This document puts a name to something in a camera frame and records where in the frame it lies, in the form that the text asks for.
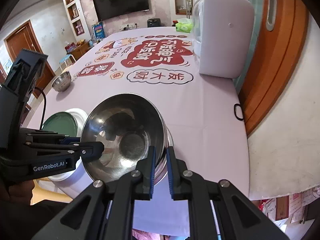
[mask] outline television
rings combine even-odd
[[[98,21],[127,13],[148,11],[148,0],[93,0]]]

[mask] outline black speaker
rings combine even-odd
[[[154,18],[154,19],[149,19],[147,21],[148,23],[148,28],[149,27],[161,27],[161,20],[160,18]]]

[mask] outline human hand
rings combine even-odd
[[[32,190],[35,187],[33,180],[24,181],[9,187],[6,190],[3,181],[0,179],[0,200],[11,203],[30,205]]]

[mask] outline pink floral wallpaper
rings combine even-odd
[[[92,34],[91,26],[97,23],[98,18],[94,8],[93,0],[80,0],[86,23]],[[169,0],[149,0],[150,10],[146,12],[135,12],[103,21],[106,35],[120,31],[120,25],[137,23],[138,28],[147,27],[147,20],[160,18],[163,26],[171,26]]]

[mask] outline screw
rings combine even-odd
[[[94,187],[101,187],[103,185],[103,182],[101,180],[96,180],[93,182]]]
[[[229,187],[230,186],[230,182],[226,179],[223,179],[220,181],[220,185],[221,187]]]
[[[193,173],[192,173],[192,171],[186,170],[186,171],[184,171],[182,174],[183,174],[183,176],[185,176],[185,177],[191,177]]]
[[[137,170],[131,171],[131,176],[132,176],[132,177],[139,177],[140,174],[141,174],[140,171],[137,171]]]

